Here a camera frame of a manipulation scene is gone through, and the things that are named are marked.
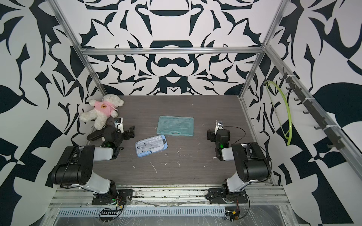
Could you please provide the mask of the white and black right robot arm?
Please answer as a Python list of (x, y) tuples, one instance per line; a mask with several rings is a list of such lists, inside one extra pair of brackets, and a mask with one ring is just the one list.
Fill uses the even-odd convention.
[(207, 140), (215, 143), (216, 157), (220, 161), (233, 161), (236, 172), (222, 186), (223, 197), (241, 193), (251, 183), (263, 182), (271, 176), (272, 167), (256, 142), (229, 144), (229, 130), (206, 132)]

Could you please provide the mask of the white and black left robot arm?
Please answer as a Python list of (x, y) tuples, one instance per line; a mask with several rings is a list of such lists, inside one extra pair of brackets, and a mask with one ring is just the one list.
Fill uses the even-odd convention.
[(53, 184), (61, 188), (80, 188), (91, 191), (98, 198), (115, 202), (119, 196), (115, 182), (105, 179), (93, 171), (95, 162), (114, 160), (123, 149), (121, 143), (135, 137), (135, 126), (121, 131), (115, 125), (107, 125), (88, 135), (88, 141), (103, 138), (101, 146), (66, 147), (51, 172)]

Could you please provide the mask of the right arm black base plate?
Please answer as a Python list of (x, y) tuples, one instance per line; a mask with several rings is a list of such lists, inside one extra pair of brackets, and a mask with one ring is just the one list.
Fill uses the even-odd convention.
[(245, 191), (230, 193), (228, 190), (222, 188), (209, 188), (205, 199), (210, 201), (211, 204), (248, 203), (248, 197)]

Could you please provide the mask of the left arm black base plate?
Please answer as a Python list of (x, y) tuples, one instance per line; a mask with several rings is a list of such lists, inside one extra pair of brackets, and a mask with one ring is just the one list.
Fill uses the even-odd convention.
[(128, 204), (133, 199), (132, 189), (118, 189), (114, 195), (107, 194), (94, 194), (92, 205), (124, 205)]

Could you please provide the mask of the teal transparent ruler set case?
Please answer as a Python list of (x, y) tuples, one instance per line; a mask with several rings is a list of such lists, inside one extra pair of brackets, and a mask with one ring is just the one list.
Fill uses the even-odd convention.
[(157, 126), (157, 134), (170, 136), (194, 136), (194, 118), (160, 116)]

